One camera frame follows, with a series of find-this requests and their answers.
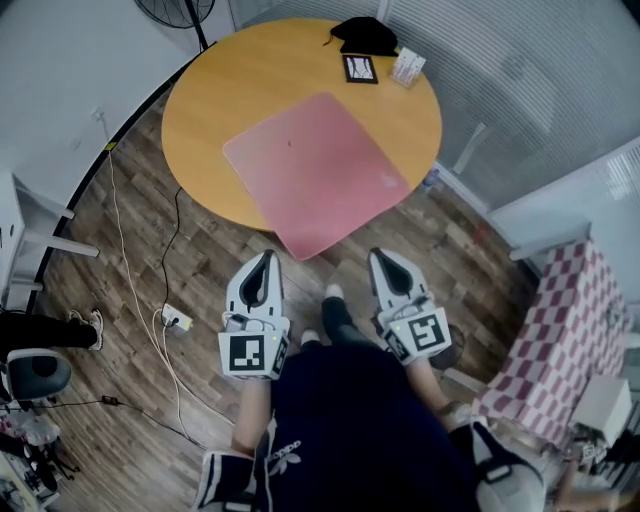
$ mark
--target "white chair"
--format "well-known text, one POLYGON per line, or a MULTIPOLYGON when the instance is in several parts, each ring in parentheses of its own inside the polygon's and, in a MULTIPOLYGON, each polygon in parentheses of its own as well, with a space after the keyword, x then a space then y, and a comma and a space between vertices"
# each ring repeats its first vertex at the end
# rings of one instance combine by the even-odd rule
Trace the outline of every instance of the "white chair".
POLYGON ((33 199, 39 206, 50 211, 54 215, 72 219, 74 213, 64 206, 36 194, 24 187, 16 186, 13 174, 0 172, 0 306, 4 307, 10 289, 22 288, 27 291, 42 290, 41 283, 33 283, 20 279, 14 279, 16 258, 19 256, 22 245, 31 242, 45 245, 54 249, 69 251, 85 256, 96 257, 100 252, 91 245, 79 244, 65 238, 39 233, 25 225, 22 208, 18 200, 20 194, 33 199))

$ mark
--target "wooden floor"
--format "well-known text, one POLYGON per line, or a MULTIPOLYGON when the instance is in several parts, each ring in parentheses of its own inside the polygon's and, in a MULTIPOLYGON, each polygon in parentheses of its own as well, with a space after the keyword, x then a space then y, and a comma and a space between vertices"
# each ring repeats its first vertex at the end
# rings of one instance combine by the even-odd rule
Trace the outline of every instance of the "wooden floor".
MULTIPOLYGON (((173 196, 178 185, 163 157, 160 126, 166 97, 151 107, 113 152, 118 205, 131 276, 150 326, 162 305, 165 284, 160 258, 175 229, 173 196)), ((500 368, 534 288, 508 259, 507 247, 448 188, 418 191, 342 243, 309 261, 293 260, 275 235, 259 233, 219 218, 178 198, 181 228, 166 258, 170 303, 195 319, 194 328, 167 336, 178 375, 205 402, 234 418, 239 385, 220 373, 216 333, 221 329, 225 287, 241 264, 265 249, 282 262, 286 310, 294 338, 306 326, 319 328, 323 290, 343 285, 362 331, 374 335, 374 309, 366 270, 371 247, 393 249, 425 273, 450 323, 465 334, 459 366, 481 380, 500 368)), ((176 396, 140 319, 122 258, 108 161, 83 195, 67 228, 75 240, 100 248, 95 258, 54 253, 38 308, 63 318, 70 308, 88 314, 99 307, 105 319, 101 352, 66 350, 74 377, 63 402, 113 395, 144 407, 175 428, 176 396)), ((184 511, 200 472, 202 452, 160 429, 139 413, 100 404, 52 411, 63 445, 82 467, 63 483, 56 510, 184 511)), ((227 446, 230 427, 191 398, 182 398, 187 431, 201 443, 227 446)))

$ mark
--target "shoe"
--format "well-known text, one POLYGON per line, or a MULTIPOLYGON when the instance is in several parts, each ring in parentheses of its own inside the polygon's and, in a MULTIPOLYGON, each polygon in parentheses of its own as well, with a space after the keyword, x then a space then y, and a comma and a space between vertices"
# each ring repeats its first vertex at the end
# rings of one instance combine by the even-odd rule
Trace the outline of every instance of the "shoe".
POLYGON ((324 292, 324 298, 329 299, 331 297, 338 297, 339 299, 344 300, 344 292, 342 291, 342 286, 339 284, 330 284, 327 286, 327 289, 324 292))
POLYGON ((89 325, 96 330, 98 340, 89 347, 89 350, 100 350, 102 348, 102 331, 104 330, 104 320, 99 309, 92 309, 89 317, 89 325))
POLYGON ((82 315, 80 313, 78 313, 75 309, 70 309, 69 310, 69 312, 67 313, 67 320, 69 322, 71 320, 77 320, 82 325, 87 325, 89 323, 84 318, 82 318, 82 315))
POLYGON ((304 345, 307 341, 320 341, 320 335, 313 329, 305 329, 300 338, 300 345, 304 345))

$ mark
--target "electrical cable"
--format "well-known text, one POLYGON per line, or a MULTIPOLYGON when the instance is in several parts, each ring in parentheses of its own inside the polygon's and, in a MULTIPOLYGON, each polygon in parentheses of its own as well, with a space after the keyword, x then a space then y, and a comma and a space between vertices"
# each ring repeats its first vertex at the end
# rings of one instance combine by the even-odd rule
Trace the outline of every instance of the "electrical cable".
MULTIPOLYGON (((121 402, 118 398, 116 397, 111 397, 111 396, 103 396, 101 400, 89 400, 87 402, 71 402, 68 404, 53 404, 53 405, 34 405, 32 407, 30 407, 30 409, 57 409, 59 407, 73 407, 73 406, 78 406, 78 405, 90 405, 90 404, 103 404, 103 405, 109 405, 112 407, 117 407, 119 405, 123 405, 125 407, 128 407, 129 409, 133 409, 134 411, 137 411, 139 413, 141 413, 142 415, 146 416, 147 418, 149 418, 151 421, 153 421, 154 423, 156 423, 157 425, 159 425, 160 427, 170 430, 171 432, 174 432, 175 434, 178 434, 181 437, 184 437, 187 441, 189 441, 190 443, 192 443, 193 445, 197 446, 198 448, 202 448, 203 450, 206 450, 206 448, 204 446, 202 446, 200 443, 198 443, 197 441, 194 441, 193 439, 191 439, 188 435, 183 434, 182 432, 180 432, 179 430, 176 430, 175 428, 167 425, 166 423, 162 423, 160 420, 157 420, 156 418, 154 418, 153 416, 151 416, 151 414, 149 414, 147 411, 145 411, 142 407, 136 407, 135 405, 131 405, 125 402, 121 402)), ((4 407, 5 410, 7 411, 23 411, 22 408, 20 407, 4 407)))
MULTIPOLYGON (((105 130, 105 136, 107 137, 107 141, 108 141, 108 131, 107 131, 107 126, 106 126, 106 122, 104 120, 104 117, 101 118, 102 119, 102 124, 105 130)), ((184 437, 186 437, 187 439, 189 439, 190 441, 196 443, 196 441, 194 441, 193 439, 191 439, 189 437, 189 435, 186 432, 186 429, 184 428, 184 424, 182 423, 182 418, 181 418, 181 413, 180 413, 180 390, 179 387, 182 387, 187 393, 189 393, 189 395, 191 395, 191 397, 193 397, 196 402, 198 402, 201 406, 203 406, 204 408, 206 408, 209 412, 211 412, 212 414, 214 414, 216 417, 218 417, 219 419, 225 421, 226 423, 228 423, 229 425, 233 426, 233 422, 227 418, 224 414, 222 414, 221 412, 215 410, 213 407, 211 407, 210 405, 208 405, 207 403, 205 403, 202 399, 200 399, 200 397, 198 397, 193 391, 191 391, 191 389, 189 389, 187 387, 187 385, 177 376, 175 370, 173 369, 173 366, 171 365, 171 361, 168 358, 168 352, 167 352, 167 356, 165 357, 165 355, 163 355, 162 350, 160 349, 160 343, 158 341, 158 337, 155 333, 155 317, 158 313, 161 313, 162 310, 157 309, 154 313, 153 313, 153 317, 152 317, 152 329, 153 329, 153 336, 151 334, 151 331, 149 330, 149 327, 147 325, 147 323, 144 320, 144 317, 142 315, 142 311, 140 309, 140 303, 138 301, 138 294, 136 293, 135 290, 135 286, 133 285, 133 280, 131 278, 131 270, 129 268, 129 262, 127 260, 127 255, 126 255, 126 251, 125 251, 125 245, 124 245, 124 234, 122 232, 122 224, 120 221, 120 211, 118 209, 118 200, 117 200, 117 191, 116 191, 116 184, 115 184, 115 170, 113 167, 113 158, 111 156, 111 150, 108 150, 107 152, 107 156, 108 156, 108 160, 109 160, 109 165, 111 167, 111 186, 113 187, 113 204, 116 210, 116 220, 117 220, 117 226, 118 226, 118 232, 120 233, 120 244, 121 244, 121 249, 122 249, 122 257, 124 259, 125 262, 125 268, 127 270, 127 278, 129 281, 129 286, 131 287, 131 292, 133 293, 133 297, 134 297, 134 301, 136 304, 136 309, 138 312, 138 316, 140 318, 140 321, 142 322, 142 325, 145 328, 145 331, 147 332, 147 336, 149 337, 149 339, 151 340, 151 344, 154 346, 154 348, 156 349, 156 351, 158 352, 158 355, 160 356, 160 359, 162 359, 162 362, 165 364, 165 366, 167 367, 167 369, 169 370, 169 373, 171 374, 171 377, 174 381, 174 385, 176 386, 176 394, 178 397, 178 420, 180 422, 180 426, 183 430, 183 433, 180 433, 180 435, 183 435, 184 437)), ((164 251, 164 255, 162 257, 162 261, 164 260, 164 256, 166 256, 166 253, 169 250, 169 247, 171 245, 171 242, 173 242, 173 240, 175 239, 175 237, 177 236, 179 229, 180 229, 180 214, 179 214, 179 207, 178 207, 178 194, 180 193, 180 191, 182 190, 182 187, 180 189, 178 189, 178 191, 176 192, 175 196, 174 196, 174 201, 176 204, 176 214, 178 217, 177 220, 177 229, 173 235, 173 237, 171 238, 171 240, 169 241, 169 244, 167 245, 167 247, 165 248, 164 251)), ((166 269, 164 268, 164 261, 163 261, 163 270, 165 272, 165 279, 166 279, 166 269)), ((168 280, 165 281, 166 284, 166 289, 167 289, 167 296, 166 299, 168 299, 168 291, 169 291, 169 284, 168 284, 168 280)), ((163 337, 165 337, 165 330, 167 326, 164 324, 164 322, 162 322, 163 324, 163 337)))

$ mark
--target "power strip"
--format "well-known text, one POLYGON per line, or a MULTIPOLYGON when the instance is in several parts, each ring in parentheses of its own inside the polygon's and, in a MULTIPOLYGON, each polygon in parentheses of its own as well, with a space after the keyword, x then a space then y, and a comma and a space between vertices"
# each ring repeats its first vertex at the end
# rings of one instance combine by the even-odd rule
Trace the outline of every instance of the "power strip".
POLYGON ((175 326, 185 332, 193 327, 193 319, 170 304, 165 304, 162 308, 162 323, 169 327, 175 326))

